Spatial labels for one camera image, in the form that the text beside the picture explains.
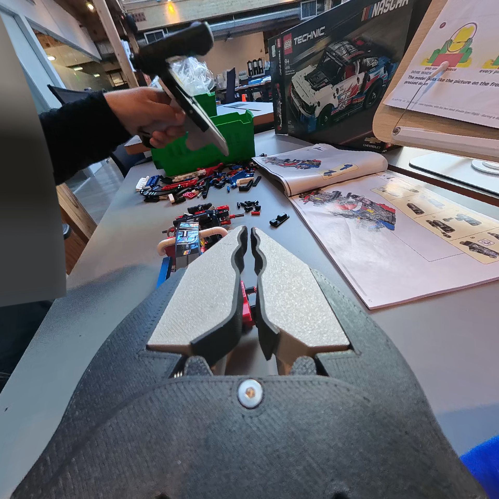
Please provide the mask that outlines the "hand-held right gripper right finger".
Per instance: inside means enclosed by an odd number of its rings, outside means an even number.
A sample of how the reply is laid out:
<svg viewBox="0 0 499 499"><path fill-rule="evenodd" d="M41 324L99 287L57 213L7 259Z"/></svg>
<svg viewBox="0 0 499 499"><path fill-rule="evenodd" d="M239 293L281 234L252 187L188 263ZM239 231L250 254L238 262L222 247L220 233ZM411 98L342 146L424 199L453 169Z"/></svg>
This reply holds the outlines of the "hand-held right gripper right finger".
<svg viewBox="0 0 499 499"><path fill-rule="evenodd" d="M311 268L258 228L251 245L259 344L266 359L275 357L278 374L289 374L299 357L350 349Z"/></svg>

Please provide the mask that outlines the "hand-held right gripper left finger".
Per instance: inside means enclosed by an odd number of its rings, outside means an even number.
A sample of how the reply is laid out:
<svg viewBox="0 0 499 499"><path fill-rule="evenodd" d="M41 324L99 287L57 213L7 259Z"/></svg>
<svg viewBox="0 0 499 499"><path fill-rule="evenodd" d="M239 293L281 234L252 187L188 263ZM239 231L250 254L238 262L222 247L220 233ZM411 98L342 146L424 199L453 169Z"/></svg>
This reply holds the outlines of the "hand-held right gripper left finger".
<svg viewBox="0 0 499 499"><path fill-rule="evenodd" d="M185 269L148 340L149 350L201 356L213 366L237 346L246 250L247 227L240 226Z"/></svg>

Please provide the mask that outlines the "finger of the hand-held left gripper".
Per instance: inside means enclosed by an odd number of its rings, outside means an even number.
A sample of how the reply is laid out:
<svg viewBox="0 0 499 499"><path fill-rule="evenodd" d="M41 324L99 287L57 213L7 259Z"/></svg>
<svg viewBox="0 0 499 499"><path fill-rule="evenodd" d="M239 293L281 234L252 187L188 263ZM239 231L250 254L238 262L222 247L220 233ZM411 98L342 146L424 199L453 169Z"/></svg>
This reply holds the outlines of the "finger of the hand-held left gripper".
<svg viewBox="0 0 499 499"><path fill-rule="evenodd" d="M168 83L168 90L185 113L185 131L186 125L197 125L203 132L207 131L209 127L216 127L210 116L208 116L206 111L197 103L194 97L188 95L182 88L171 83Z"/></svg>
<svg viewBox="0 0 499 499"><path fill-rule="evenodd" d="M216 127L209 127L203 132L197 125L186 125L186 147L191 151L199 150L208 145L214 145L224 155L229 155L227 141Z"/></svg>

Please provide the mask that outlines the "pile of toy building pieces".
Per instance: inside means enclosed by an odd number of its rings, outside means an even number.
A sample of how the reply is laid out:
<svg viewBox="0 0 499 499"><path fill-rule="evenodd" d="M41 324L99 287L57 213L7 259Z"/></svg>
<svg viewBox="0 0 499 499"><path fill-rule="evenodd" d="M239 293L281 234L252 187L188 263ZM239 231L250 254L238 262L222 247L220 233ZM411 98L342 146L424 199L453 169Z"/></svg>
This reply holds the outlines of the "pile of toy building pieces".
<svg viewBox="0 0 499 499"><path fill-rule="evenodd" d="M142 196L144 202L169 201L174 205L189 199L206 199L211 187L225 188L228 192L232 190L246 192L258 185L261 180L261 176L256 174L256 167L253 161L219 163L175 177L162 175L144 177L140 178L135 190Z"/></svg>

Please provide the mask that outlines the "partly built toy car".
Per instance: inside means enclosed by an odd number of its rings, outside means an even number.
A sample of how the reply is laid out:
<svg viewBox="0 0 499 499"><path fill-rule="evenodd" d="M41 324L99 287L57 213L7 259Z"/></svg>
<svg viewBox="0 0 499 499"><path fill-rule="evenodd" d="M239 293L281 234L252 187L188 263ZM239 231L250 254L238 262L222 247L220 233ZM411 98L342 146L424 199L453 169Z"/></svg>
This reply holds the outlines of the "partly built toy car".
<svg viewBox="0 0 499 499"><path fill-rule="evenodd" d="M175 219L166 234L174 234L162 240L157 247L163 256L157 287L164 284L171 274L172 265L176 270L186 268L196 258L228 235L224 226L242 214L230 213L228 205L213 207L211 203L199 204L188 209L187 213Z"/></svg>

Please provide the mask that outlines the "person's left forearm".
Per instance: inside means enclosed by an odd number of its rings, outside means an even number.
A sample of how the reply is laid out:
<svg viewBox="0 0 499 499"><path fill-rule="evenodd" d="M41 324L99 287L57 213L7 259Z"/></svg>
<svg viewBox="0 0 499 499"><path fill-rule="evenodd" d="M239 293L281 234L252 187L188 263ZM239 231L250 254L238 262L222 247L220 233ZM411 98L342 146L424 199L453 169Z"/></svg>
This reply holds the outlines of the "person's left forearm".
<svg viewBox="0 0 499 499"><path fill-rule="evenodd" d="M78 171L100 162L132 136L108 106L105 93L90 92L38 115L60 185Z"/></svg>

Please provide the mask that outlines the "person's left hand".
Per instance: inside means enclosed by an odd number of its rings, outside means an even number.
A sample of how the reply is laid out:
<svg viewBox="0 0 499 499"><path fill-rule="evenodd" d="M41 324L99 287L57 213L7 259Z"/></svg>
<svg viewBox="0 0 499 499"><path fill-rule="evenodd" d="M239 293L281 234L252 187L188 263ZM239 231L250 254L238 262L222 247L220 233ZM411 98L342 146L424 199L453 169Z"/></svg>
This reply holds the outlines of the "person's left hand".
<svg viewBox="0 0 499 499"><path fill-rule="evenodd" d="M132 135L149 136L153 148L183 137L185 114L163 90L137 87L106 92L104 98L122 126Z"/></svg>

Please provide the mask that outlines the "green storage bin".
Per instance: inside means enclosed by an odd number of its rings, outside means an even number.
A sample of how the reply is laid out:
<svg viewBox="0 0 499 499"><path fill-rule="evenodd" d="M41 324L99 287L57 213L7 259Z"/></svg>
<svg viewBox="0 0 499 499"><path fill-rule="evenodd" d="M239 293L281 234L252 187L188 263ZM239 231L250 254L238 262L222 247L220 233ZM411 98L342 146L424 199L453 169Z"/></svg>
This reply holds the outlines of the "green storage bin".
<svg viewBox="0 0 499 499"><path fill-rule="evenodd" d="M210 115L212 121L225 138L229 155L224 156L219 149L209 144L192 151L186 146L188 134L167 144L163 149L153 149L152 161L158 170L164 170L167 177L196 171L218 165L236 163L255 156L253 115L249 110L239 114L217 115L215 93L195 96L199 105Z"/></svg>

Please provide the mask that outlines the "white background table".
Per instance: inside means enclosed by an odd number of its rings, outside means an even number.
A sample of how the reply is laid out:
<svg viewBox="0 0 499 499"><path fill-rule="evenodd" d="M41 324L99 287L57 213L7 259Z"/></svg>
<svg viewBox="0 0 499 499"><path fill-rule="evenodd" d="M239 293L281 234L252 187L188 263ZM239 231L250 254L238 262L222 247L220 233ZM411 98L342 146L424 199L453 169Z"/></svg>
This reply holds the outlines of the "white background table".
<svg viewBox="0 0 499 499"><path fill-rule="evenodd" d="M238 113L245 114L249 110L253 115L253 124L255 128L272 129L274 128L273 104L270 102L234 102L216 106L217 114Z"/></svg>

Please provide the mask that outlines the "open instruction booklet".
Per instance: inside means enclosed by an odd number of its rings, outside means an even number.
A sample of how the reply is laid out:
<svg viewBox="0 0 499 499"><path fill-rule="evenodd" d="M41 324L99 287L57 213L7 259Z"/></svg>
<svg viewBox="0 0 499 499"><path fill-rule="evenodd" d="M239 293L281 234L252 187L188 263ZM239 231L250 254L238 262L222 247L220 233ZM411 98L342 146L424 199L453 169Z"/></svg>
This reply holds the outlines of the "open instruction booklet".
<svg viewBox="0 0 499 499"><path fill-rule="evenodd" d="M498 280L498 220L388 171L381 154L316 144L253 160L369 309Z"/></svg>

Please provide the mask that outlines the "wooden panel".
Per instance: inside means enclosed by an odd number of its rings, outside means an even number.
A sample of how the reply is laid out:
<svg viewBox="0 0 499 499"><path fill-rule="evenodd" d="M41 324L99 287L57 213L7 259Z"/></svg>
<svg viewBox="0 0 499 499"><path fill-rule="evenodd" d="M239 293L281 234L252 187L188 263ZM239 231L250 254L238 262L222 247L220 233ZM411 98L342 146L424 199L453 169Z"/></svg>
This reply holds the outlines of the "wooden panel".
<svg viewBox="0 0 499 499"><path fill-rule="evenodd" d="M97 228L84 206L67 184L56 186L61 219L69 226L69 235L64 236L66 274L71 274L78 259Z"/></svg>

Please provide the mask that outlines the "person's dark clothing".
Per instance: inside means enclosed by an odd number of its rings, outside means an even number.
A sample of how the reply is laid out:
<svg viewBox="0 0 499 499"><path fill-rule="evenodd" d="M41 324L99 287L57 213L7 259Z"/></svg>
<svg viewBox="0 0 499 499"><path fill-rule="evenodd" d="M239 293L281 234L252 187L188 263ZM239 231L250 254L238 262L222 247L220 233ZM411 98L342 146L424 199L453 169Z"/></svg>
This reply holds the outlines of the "person's dark clothing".
<svg viewBox="0 0 499 499"><path fill-rule="evenodd" d="M22 358L53 301L1 307L1 389Z"/></svg>

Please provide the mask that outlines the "wooden document stand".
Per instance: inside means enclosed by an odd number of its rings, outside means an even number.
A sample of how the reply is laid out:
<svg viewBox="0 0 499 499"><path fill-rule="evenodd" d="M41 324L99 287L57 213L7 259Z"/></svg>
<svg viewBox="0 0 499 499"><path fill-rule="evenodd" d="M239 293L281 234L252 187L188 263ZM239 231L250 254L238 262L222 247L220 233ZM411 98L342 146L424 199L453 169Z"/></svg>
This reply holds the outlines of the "wooden document stand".
<svg viewBox="0 0 499 499"><path fill-rule="evenodd" d="M498 162L498 129L382 102L373 131L377 139L402 146L388 153L389 170L498 206L498 175L472 165Z"/></svg>

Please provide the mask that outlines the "blue storage bin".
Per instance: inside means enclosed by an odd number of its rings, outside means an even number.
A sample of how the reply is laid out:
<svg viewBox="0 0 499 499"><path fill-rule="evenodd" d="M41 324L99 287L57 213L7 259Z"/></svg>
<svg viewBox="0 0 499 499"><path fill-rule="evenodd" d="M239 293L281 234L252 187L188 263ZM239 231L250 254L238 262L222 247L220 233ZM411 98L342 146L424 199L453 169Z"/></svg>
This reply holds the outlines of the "blue storage bin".
<svg viewBox="0 0 499 499"><path fill-rule="evenodd" d="M498 498L498 436L460 456L461 461L489 498Z"/></svg>

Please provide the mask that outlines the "wooden post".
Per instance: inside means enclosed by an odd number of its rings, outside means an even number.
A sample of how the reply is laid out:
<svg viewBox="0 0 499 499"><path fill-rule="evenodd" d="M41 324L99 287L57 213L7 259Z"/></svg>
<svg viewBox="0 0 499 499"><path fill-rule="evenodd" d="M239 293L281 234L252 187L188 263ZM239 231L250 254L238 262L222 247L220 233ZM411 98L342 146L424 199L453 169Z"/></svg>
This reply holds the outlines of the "wooden post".
<svg viewBox="0 0 499 499"><path fill-rule="evenodd" d="M139 87L139 83L135 77L134 71L126 52L121 44L121 39L114 24L114 20L111 16L107 3L105 1L93 1L93 4L98 13L99 19L103 25L106 35L111 43L113 51L116 55L116 59L120 65L120 68L125 76L125 79L130 88Z"/></svg>

